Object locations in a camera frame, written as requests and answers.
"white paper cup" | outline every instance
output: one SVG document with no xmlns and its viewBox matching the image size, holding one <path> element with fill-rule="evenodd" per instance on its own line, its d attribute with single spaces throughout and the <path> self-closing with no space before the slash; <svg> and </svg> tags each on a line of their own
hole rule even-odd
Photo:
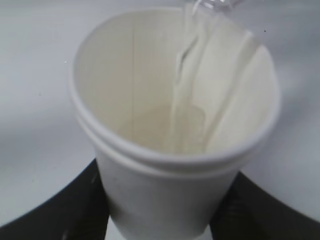
<svg viewBox="0 0 320 240">
<path fill-rule="evenodd" d="M 128 240 L 189 240 L 203 233 L 240 167 L 274 127 L 280 90 L 272 59 L 228 19 L 210 40 L 192 104 L 217 114 L 236 90 L 203 155 L 169 155 L 120 137 L 133 116 L 172 101 L 182 12 L 156 8 L 118 15 L 80 46 L 70 81 L 76 118 L 92 141 L 111 207 Z M 210 123 L 205 123 L 206 130 Z"/>
</svg>

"white surface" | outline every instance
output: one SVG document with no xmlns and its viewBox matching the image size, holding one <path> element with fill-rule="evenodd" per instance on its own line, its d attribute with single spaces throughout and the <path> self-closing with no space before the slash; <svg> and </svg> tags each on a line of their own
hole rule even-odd
<svg viewBox="0 0 320 240">
<path fill-rule="evenodd" d="M 284 106 L 265 150 L 244 172 L 279 200 L 320 221 L 320 1 L 258 2 L 248 8 L 244 3 L 234 18 L 270 48 Z M 1 1 L 0 225 L 53 196 L 94 157 L 72 118 L 66 92 L 68 62 L 83 37 L 123 8 L 175 3 Z"/>
</svg>

